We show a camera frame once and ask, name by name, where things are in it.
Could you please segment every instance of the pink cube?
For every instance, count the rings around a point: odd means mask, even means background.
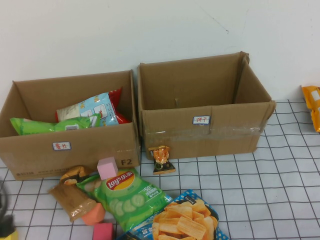
[[[97,168],[101,180],[114,178],[118,174],[118,167],[113,156],[99,160]]]
[[[112,223],[99,223],[94,225],[93,240],[113,240],[114,226]]]

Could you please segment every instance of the chip bag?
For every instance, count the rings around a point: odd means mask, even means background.
[[[229,240],[217,212],[189,189],[117,240]]]
[[[100,126],[126,124],[129,121],[118,111],[122,88],[101,93],[82,102],[58,109],[55,113],[57,122],[75,117],[90,117],[92,114],[100,114]]]
[[[116,177],[106,180],[97,174],[76,185],[111,212],[125,232],[172,201],[160,188],[143,180],[134,168],[120,169]]]
[[[311,110],[314,129],[320,132],[320,89],[317,86],[303,86],[302,92],[306,106]]]
[[[100,114],[90,117],[80,116],[59,123],[32,121],[25,118],[10,118],[11,124],[19,135],[45,134],[76,129],[87,129],[100,125]]]
[[[60,183],[74,185],[94,175],[94,171],[85,166],[74,166],[69,169],[61,178]]]

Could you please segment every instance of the open cardboard box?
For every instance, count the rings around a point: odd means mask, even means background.
[[[22,136],[10,123],[55,123],[57,109],[121,87],[117,109],[131,123]],[[0,158],[16,180],[59,176],[78,165],[96,169],[107,157],[115,157],[119,168],[135,167],[139,154],[132,71],[13,82],[0,113]]]
[[[138,68],[140,134],[148,148],[170,147],[169,158],[254,152],[276,107],[249,66],[235,54]]]

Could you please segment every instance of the orange snack bag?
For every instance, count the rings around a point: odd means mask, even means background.
[[[303,86],[302,92],[306,106],[311,110],[314,129],[320,132],[320,89],[317,86]]]

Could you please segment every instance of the green snack bag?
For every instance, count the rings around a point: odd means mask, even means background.
[[[125,232],[173,200],[143,180],[134,168],[120,169],[116,177],[106,180],[97,174],[76,185],[112,213]]]
[[[32,121],[25,118],[10,118],[11,124],[19,135],[45,134],[75,129],[87,129],[100,125],[100,114],[79,116],[58,123]]]

